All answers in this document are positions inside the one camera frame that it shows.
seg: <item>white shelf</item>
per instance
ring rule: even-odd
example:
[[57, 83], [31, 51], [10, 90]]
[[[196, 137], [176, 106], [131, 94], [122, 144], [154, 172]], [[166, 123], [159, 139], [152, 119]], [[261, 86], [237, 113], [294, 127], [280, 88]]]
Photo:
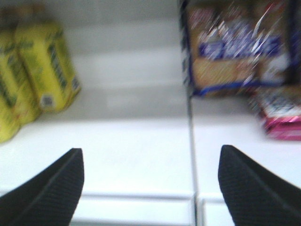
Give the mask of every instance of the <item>white shelf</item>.
[[299, 142], [265, 136], [244, 98], [193, 98], [198, 198], [222, 200], [217, 179], [222, 145], [233, 145], [283, 179], [301, 187]]
[[85, 183], [74, 221], [194, 225], [177, 2], [41, 1], [65, 28], [83, 90], [65, 112], [0, 145], [0, 193], [80, 147]]
[[194, 201], [89, 198], [83, 197], [73, 217], [74, 224], [85, 222], [103, 225], [193, 225]]

